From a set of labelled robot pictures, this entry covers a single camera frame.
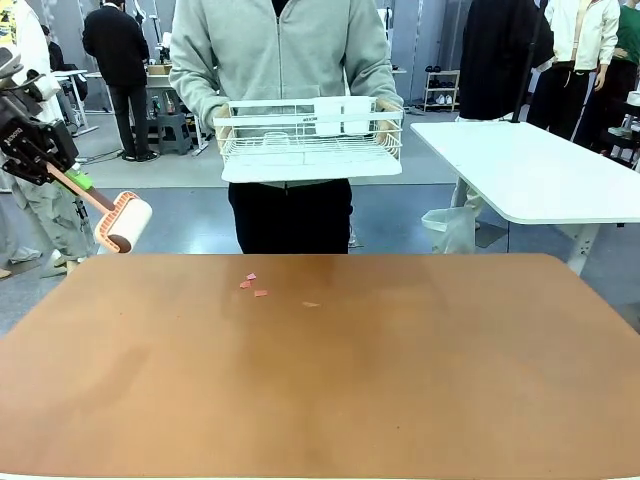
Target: shoe rack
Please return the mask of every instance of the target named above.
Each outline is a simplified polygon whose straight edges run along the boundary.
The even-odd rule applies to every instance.
[[[444,81],[446,81],[448,84],[453,84],[453,86],[447,86],[447,87],[430,87],[430,85],[432,85],[431,82],[435,82],[438,81],[438,83],[442,83],[441,79],[442,77],[445,78]],[[434,109],[434,108],[440,108],[440,109],[444,109],[444,108],[451,108],[451,111],[455,111],[456,108],[458,108],[460,106],[460,103],[458,102],[458,91],[459,91],[459,85],[460,85],[460,70],[448,70],[448,71],[442,71],[442,72],[428,72],[427,73],[427,85],[425,87],[425,94],[424,94],[424,110],[427,111],[429,109]],[[438,96],[443,95],[443,96],[447,96],[447,95],[451,95],[452,98],[452,103],[451,105],[447,105],[447,104],[439,104],[439,103],[434,103],[431,100],[437,100]]]

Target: person in black jacket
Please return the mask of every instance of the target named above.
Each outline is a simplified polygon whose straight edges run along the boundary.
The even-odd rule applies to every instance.
[[[460,117],[496,120],[513,113],[538,17],[533,0],[473,0],[460,66]],[[553,32],[542,22],[533,65],[553,58]]]
[[[64,63],[64,54],[60,45],[53,41],[51,37],[51,30],[46,25],[40,25],[42,27],[42,33],[47,37],[47,45],[49,45],[49,60],[51,63],[52,72],[61,72],[66,70]]]
[[[84,23],[85,51],[95,57],[102,78],[109,87],[127,161],[154,160],[158,154],[149,150],[147,120],[147,73],[149,46],[140,26],[124,13],[125,0],[111,0]],[[136,141],[131,134],[129,102],[136,122]]]

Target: black pants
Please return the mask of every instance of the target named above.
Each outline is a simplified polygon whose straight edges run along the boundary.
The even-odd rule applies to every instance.
[[[238,243],[247,254],[349,253],[351,200],[348,180],[287,189],[229,186]]]
[[[599,92],[593,92],[584,109],[575,142],[594,152],[608,150],[610,145],[600,140],[602,131],[619,127],[624,113],[616,108],[617,101],[625,102],[636,88],[638,66],[626,60],[613,59],[607,70],[607,81]]]
[[[147,89],[144,85],[131,87],[109,87],[114,114],[118,123],[120,140],[124,152],[131,157],[149,151],[149,121],[147,120]],[[133,141],[129,121],[129,102],[136,122],[136,140]]]
[[[588,71],[560,66],[547,70],[538,80],[527,122],[571,140],[588,90]]]

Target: lint roller handle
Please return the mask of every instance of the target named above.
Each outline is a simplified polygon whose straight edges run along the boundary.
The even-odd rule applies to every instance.
[[[103,215],[108,215],[116,209],[111,200],[93,187],[91,179],[84,173],[71,169],[65,174],[50,163],[47,164],[47,171],[69,190],[97,208]]]

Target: lint roller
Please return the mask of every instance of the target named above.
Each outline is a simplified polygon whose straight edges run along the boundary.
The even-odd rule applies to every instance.
[[[96,225],[96,241],[113,253],[130,253],[153,214],[151,206],[132,192],[123,192],[112,202],[93,187],[91,179],[76,168],[62,173],[51,164],[48,172],[60,183],[102,212]]]

